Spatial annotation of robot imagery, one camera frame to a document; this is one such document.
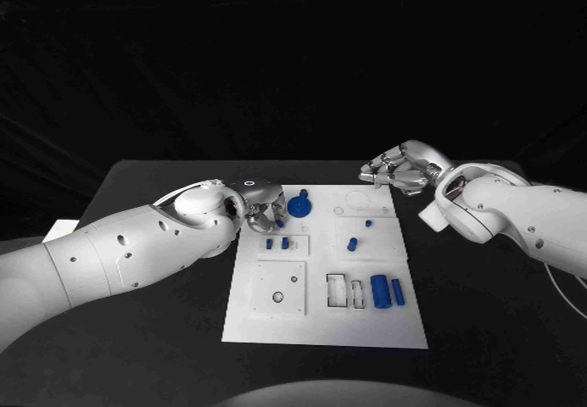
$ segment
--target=black table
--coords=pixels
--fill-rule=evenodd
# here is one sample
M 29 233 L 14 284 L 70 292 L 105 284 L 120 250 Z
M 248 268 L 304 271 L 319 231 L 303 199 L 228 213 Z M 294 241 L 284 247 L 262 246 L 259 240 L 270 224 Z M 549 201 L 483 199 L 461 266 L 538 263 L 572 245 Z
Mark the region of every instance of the black table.
M 513 163 L 500 163 L 519 171 Z M 206 179 L 356 184 L 362 161 L 121 161 L 81 226 Z M 587 321 L 507 237 L 435 233 L 431 189 L 391 189 L 430 350 L 222 343 L 236 242 L 143 289 L 37 326 L 0 355 L 0 404 L 209 405 L 314 379 L 395 382 L 483 405 L 582 405 Z

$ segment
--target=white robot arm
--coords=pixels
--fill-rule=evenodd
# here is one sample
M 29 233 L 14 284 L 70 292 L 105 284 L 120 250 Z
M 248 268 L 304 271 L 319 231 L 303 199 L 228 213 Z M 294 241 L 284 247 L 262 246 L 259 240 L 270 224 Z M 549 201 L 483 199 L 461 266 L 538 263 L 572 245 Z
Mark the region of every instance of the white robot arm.
M 264 212 L 271 206 L 274 219 Z M 285 220 L 282 187 L 267 181 L 189 185 L 0 256 L 0 352 L 40 322 L 98 298 L 145 287 L 228 248 L 244 221 L 258 232 Z
M 493 164 L 464 164 L 431 146 L 409 140 L 360 168 L 359 179 L 391 184 L 407 196 L 435 187 L 420 217 L 434 231 L 448 225 L 476 243 L 497 233 L 529 257 L 587 278 L 587 194 L 532 185 Z

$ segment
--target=blue cylinder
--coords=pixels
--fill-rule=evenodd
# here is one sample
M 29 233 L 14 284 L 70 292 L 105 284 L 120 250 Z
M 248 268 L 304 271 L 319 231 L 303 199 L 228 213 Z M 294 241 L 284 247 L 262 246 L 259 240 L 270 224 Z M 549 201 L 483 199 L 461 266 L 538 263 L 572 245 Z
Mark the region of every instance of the blue cylinder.
M 287 203 L 287 212 L 295 218 L 303 218 L 311 211 L 311 202 L 308 200 L 308 192 L 301 189 L 300 196 L 293 197 Z
M 370 276 L 370 290 L 373 291 L 375 308 L 391 308 L 388 277 L 382 274 Z
M 391 280 L 391 286 L 394 287 L 395 302 L 398 305 L 405 305 L 404 293 L 401 292 L 399 280 L 396 278 Z
M 346 249 L 350 252 L 353 252 L 356 248 L 357 248 L 357 239 L 355 237 L 352 237 L 350 241 L 349 241 L 349 246 L 346 247 Z

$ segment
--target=white board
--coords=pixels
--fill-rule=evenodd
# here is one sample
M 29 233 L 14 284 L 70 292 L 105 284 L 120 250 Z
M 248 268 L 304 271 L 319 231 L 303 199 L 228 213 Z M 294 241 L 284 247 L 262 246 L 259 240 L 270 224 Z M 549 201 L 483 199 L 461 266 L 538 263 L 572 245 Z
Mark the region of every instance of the white board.
M 241 229 L 236 249 L 235 271 L 229 289 L 229 305 L 223 325 L 222 341 L 245 343 L 295 343 L 337 346 L 365 346 L 381 348 L 428 348 L 420 317 L 418 303 L 414 293 L 412 279 L 407 261 L 401 259 L 405 253 L 401 230 L 395 220 L 395 209 L 386 188 L 373 189 L 369 185 L 359 186 L 284 186 L 285 200 L 298 196 L 300 190 L 308 191 L 311 212 L 303 218 L 288 216 L 285 227 L 270 234 L 259 235 L 246 225 Z M 375 259 L 346 260 L 337 254 L 336 227 L 350 220 L 342 218 L 373 218 L 389 226 L 389 229 L 375 228 L 369 232 L 381 233 L 379 242 L 395 244 L 395 256 L 381 254 Z M 281 237 L 307 236 L 306 249 L 294 258 L 284 255 L 267 255 L 267 238 L 274 239 L 274 247 L 281 245 Z M 303 316 L 258 315 L 251 311 L 252 298 L 259 295 L 255 286 L 255 268 L 262 261 L 303 262 L 306 264 L 304 282 L 304 313 Z M 343 274 L 347 289 L 349 306 L 343 309 L 329 309 L 327 274 Z M 398 278 L 407 304 L 398 306 L 392 296 L 392 307 L 376 309 L 370 291 L 369 277 L 383 274 L 391 279 Z M 360 281 L 365 308 L 353 308 L 352 282 Z

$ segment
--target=small blue piece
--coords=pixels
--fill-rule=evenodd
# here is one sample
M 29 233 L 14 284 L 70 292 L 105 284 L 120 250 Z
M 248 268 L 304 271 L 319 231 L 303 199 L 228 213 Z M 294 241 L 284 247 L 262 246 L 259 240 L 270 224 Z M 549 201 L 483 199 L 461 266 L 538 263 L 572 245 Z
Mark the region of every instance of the small blue piece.
M 300 196 L 293 197 L 287 203 L 287 212 L 294 218 L 303 218 L 311 211 L 308 192 L 301 189 Z
M 370 276 L 370 290 L 373 291 L 375 308 L 391 308 L 388 277 L 382 274 Z
M 394 287 L 395 302 L 398 305 L 405 305 L 404 293 L 401 292 L 399 280 L 396 278 L 391 280 L 391 285 Z
M 353 252 L 356 248 L 357 248 L 357 239 L 355 237 L 352 237 L 350 241 L 349 241 L 349 246 L 346 247 L 346 249 L 350 252 Z

